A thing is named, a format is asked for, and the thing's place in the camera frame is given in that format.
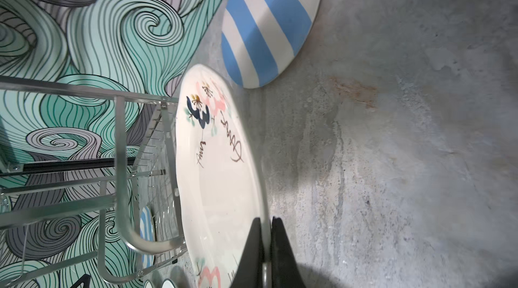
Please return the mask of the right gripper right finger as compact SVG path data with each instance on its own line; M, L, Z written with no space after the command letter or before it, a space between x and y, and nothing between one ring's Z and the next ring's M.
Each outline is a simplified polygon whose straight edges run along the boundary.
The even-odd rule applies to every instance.
M305 287L285 226L281 218L272 218L272 287Z

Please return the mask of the cream floral plate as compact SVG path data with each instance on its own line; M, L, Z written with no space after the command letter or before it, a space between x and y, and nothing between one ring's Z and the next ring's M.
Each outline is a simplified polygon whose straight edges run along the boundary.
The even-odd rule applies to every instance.
M258 168L227 82L194 65L175 117L176 177L197 287L229 287L255 219L268 215Z

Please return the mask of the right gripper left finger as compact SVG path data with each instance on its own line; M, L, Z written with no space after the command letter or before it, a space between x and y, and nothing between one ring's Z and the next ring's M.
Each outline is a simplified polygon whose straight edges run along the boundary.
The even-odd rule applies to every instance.
M264 247L259 218L252 221L236 275L230 288L263 286Z

